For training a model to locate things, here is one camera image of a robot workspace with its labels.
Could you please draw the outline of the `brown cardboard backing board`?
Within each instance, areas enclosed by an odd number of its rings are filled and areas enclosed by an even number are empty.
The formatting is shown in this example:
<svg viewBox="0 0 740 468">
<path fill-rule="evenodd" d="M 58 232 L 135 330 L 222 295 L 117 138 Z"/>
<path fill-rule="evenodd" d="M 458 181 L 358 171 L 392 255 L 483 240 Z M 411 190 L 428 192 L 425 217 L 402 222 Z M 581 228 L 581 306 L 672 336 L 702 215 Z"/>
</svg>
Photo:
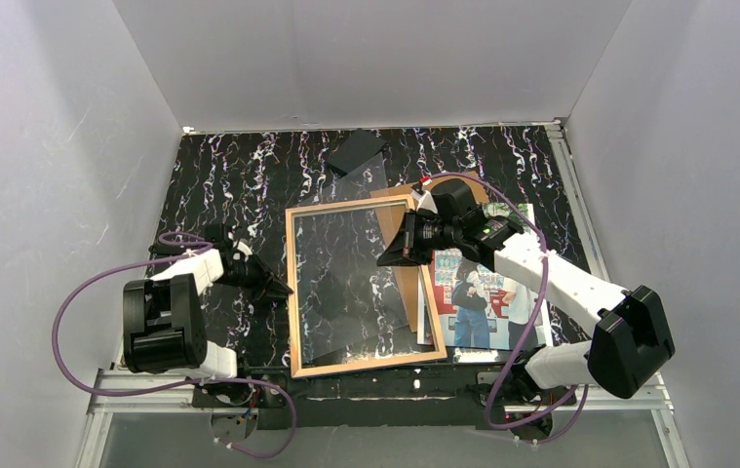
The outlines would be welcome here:
<svg viewBox="0 0 740 468">
<path fill-rule="evenodd" d="M 394 195 L 409 195 L 410 193 L 410 185 L 403 184 L 395 187 L 384 187 L 372 190 L 370 192 L 370 196 L 372 198 L 383 198 Z M 407 206 L 391 207 L 389 209 L 389 214 L 382 214 L 380 216 L 379 225 L 385 246 L 388 246 L 393 241 L 393 238 L 398 231 L 398 225 L 402 220 L 403 212 L 406 208 Z M 417 267 L 393 267 L 392 271 L 404 304 L 409 329 L 412 332 L 417 332 L 417 314 L 421 309 L 421 306 L 418 303 L 420 270 Z"/>
</svg>

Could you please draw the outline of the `colour photo print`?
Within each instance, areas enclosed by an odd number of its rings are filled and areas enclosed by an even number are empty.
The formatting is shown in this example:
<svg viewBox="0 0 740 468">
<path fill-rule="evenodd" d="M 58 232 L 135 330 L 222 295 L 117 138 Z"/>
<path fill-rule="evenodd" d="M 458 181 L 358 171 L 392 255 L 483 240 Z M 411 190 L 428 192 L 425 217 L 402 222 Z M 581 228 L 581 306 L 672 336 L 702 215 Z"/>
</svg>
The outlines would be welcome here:
<svg viewBox="0 0 740 468">
<path fill-rule="evenodd" d="M 430 274 L 446 346 L 513 349 L 529 323 L 536 292 L 473 263 L 458 249 L 435 252 Z"/>
</svg>

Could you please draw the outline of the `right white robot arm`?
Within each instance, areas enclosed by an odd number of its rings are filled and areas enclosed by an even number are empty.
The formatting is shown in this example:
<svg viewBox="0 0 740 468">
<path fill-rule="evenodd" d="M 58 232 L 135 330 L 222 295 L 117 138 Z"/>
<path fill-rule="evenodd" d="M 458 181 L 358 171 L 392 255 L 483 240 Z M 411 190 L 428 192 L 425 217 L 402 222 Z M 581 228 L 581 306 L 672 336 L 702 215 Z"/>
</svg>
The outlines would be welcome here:
<svg viewBox="0 0 740 468">
<path fill-rule="evenodd" d="M 657 292 L 627 290 L 594 276 L 548 249 L 522 214 L 490 215 L 459 178 L 420 181 L 379 266 L 431 263 L 456 249 L 477 266 L 508 277 L 563 310 L 589 340 L 537 347 L 511 359 L 498 386 L 532 396 L 542 390 L 597 385 L 632 398 L 676 353 Z"/>
</svg>

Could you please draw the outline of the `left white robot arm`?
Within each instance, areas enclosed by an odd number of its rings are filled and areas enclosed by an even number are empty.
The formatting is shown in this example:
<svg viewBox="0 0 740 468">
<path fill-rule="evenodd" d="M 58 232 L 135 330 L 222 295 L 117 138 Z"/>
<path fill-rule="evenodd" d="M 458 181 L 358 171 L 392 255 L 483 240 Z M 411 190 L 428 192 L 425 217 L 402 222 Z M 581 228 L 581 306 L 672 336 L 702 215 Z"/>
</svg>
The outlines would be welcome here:
<svg viewBox="0 0 740 468">
<path fill-rule="evenodd" d="M 131 281 L 123 289 L 123 357 L 134 373 L 171 373 L 196 379 L 235 378 L 238 358 L 232 349 L 207 338 L 201 296 L 220 284 L 247 291 L 250 302 L 285 301 L 292 289 L 253 252 L 234 238 L 233 229 L 210 224 L 189 253 L 172 241 L 163 245 L 185 258 L 164 271 Z"/>
</svg>

